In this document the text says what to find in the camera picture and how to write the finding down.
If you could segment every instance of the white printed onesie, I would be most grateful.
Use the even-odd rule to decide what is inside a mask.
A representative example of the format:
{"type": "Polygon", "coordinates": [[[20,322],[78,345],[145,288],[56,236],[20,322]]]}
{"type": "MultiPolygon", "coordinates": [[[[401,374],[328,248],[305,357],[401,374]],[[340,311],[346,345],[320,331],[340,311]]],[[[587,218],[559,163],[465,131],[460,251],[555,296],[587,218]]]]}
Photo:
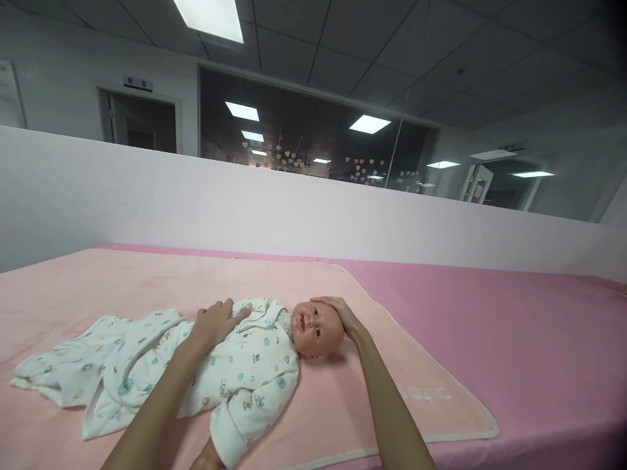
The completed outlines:
{"type": "MultiPolygon", "coordinates": [[[[275,299],[244,299],[251,315],[196,370],[179,417],[215,408],[210,432],[227,468],[278,418],[298,381],[289,313],[275,299]]],[[[16,369],[12,385],[39,391],[61,407],[87,407],[83,438],[126,428],[146,401],[193,322],[173,309],[139,321],[107,316],[53,351],[16,369]]]]}

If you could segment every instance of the doll head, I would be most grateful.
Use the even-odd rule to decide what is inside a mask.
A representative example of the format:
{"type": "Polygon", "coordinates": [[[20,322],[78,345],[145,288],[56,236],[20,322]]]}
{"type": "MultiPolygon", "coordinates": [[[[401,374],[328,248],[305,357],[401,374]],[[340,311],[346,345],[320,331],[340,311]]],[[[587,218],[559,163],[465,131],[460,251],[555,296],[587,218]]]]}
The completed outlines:
{"type": "Polygon", "coordinates": [[[333,307],[321,302],[301,302],[292,310],[292,336],[300,354],[315,358],[340,349],[344,326],[333,307]]]}

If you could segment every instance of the pink mattress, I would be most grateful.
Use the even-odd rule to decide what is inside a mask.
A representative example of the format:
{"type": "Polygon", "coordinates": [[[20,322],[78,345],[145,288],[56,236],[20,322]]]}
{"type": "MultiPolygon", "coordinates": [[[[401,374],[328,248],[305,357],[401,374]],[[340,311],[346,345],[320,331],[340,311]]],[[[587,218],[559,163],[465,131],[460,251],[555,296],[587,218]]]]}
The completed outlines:
{"type": "MultiPolygon", "coordinates": [[[[103,249],[342,265],[499,423],[495,439],[429,444],[440,470],[603,467],[627,426],[627,300],[618,283],[137,245],[103,249]]],[[[329,468],[381,464],[371,457],[329,468]]]]}

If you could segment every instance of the ceiling light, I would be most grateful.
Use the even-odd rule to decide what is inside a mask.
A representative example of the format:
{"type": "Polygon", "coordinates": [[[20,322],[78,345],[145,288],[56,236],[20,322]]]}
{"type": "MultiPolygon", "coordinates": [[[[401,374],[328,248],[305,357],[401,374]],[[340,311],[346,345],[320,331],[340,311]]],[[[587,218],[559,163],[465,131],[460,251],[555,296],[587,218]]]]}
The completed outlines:
{"type": "Polygon", "coordinates": [[[479,160],[492,160],[495,158],[510,157],[512,155],[518,155],[518,154],[514,152],[508,152],[507,150],[490,150],[489,152],[475,153],[474,155],[471,155],[470,157],[476,158],[479,160]]]}
{"type": "Polygon", "coordinates": [[[510,173],[512,176],[520,176],[521,178],[537,178],[538,176],[554,176],[553,173],[546,172],[525,172],[525,173],[510,173]]]}
{"type": "Polygon", "coordinates": [[[449,166],[457,166],[460,163],[454,163],[454,162],[447,162],[442,161],[442,162],[436,162],[436,163],[432,163],[432,164],[428,164],[427,166],[430,166],[432,168],[448,168],[449,166]]]}
{"type": "Polygon", "coordinates": [[[359,132],[365,132],[366,134],[374,134],[380,131],[382,128],[390,124],[390,121],[385,119],[379,119],[378,117],[366,116],[365,114],[360,117],[355,124],[350,126],[350,129],[359,132]]]}
{"type": "Polygon", "coordinates": [[[226,105],[229,107],[229,111],[236,118],[250,119],[251,121],[259,121],[259,114],[257,114],[256,108],[251,108],[250,106],[242,106],[241,104],[229,103],[225,101],[226,105]]]}
{"type": "Polygon", "coordinates": [[[174,0],[174,3],[188,27],[244,43],[235,0],[174,0]]]}
{"type": "Polygon", "coordinates": [[[242,134],[244,135],[244,138],[247,138],[250,140],[256,140],[258,142],[263,142],[263,135],[261,134],[250,133],[248,131],[242,131],[242,134]]]}

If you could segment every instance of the ceiling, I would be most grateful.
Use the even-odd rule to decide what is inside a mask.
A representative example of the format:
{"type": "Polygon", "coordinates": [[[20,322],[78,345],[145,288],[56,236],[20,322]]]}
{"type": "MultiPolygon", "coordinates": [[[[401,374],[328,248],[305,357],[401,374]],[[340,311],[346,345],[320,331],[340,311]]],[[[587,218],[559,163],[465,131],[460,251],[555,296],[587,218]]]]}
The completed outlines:
{"type": "Polygon", "coordinates": [[[25,12],[478,129],[627,74],[603,0],[236,0],[244,45],[173,0],[9,0],[25,12]],[[406,91],[410,94],[406,100],[406,91]]]}

